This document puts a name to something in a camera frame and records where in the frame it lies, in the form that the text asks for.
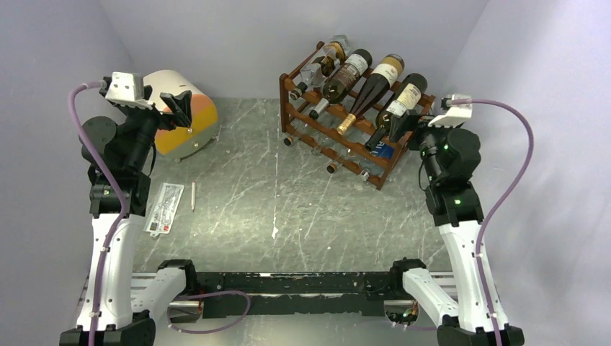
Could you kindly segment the clear liquor bottle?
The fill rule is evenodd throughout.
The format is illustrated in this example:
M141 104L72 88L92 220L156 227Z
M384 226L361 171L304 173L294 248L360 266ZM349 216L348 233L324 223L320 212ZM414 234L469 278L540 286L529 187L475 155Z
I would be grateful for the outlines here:
M300 98L308 89L320 87L346 61L351 53L346 35L334 35L300 69L300 82L289 93L292 100Z

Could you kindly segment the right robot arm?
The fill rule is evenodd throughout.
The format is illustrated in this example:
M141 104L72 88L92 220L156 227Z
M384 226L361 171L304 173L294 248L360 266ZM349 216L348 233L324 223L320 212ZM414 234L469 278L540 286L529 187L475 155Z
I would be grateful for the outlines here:
M493 287L480 234L485 217L470 181L481 162L480 147L479 137L461 127L415 127L409 148L419 152L427 175L427 208L450 256L457 297L419 260L395 262L397 274L388 287L396 298L413 297L434 323L439 345L524 345L524 332L510 324Z

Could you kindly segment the brown bottle gold foil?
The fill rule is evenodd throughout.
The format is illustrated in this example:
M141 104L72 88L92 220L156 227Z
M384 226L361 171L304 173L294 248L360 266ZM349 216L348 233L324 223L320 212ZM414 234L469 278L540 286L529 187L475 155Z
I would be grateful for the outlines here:
M340 135L344 135L354 122L363 116L386 92L394 85L405 67L402 57L395 53L388 54L370 73L363 84L357 98L348 112L346 118L336 128Z

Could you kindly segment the dark bottle white label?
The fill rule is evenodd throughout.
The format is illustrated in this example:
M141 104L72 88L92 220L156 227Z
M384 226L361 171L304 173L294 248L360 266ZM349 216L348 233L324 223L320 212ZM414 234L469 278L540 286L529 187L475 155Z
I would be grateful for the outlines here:
M391 137L391 133L398 121L416 107L428 87L427 79L418 73L409 74L400 84L391 101L376 117L377 128L374 134L365 142L365 148L372 151L384 136Z

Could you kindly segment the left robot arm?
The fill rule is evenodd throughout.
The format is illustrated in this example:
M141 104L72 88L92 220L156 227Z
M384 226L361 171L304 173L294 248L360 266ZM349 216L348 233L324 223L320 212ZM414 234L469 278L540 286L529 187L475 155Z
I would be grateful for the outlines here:
M80 121L76 97L88 89L96 89L121 111L125 122L104 116ZM159 130L192 123L191 91L160 93L166 110L157 108L152 94L151 86L110 79L81 84L68 94L68 112L89 162L94 239L84 304L75 327L62 332L61 345L152 345L170 303L177 297L191 299L200 290L193 262L169 259L153 282L136 299L131 297L135 235L146 220L151 184L143 166Z

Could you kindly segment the dark bottle brown label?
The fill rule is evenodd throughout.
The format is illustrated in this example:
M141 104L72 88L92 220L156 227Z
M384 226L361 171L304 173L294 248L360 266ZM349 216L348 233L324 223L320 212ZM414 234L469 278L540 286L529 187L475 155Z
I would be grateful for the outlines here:
M329 105L339 104L369 69L373 58L368 50L354 50L339 69L324 84L322 99L310 109L309 118L317 120Z

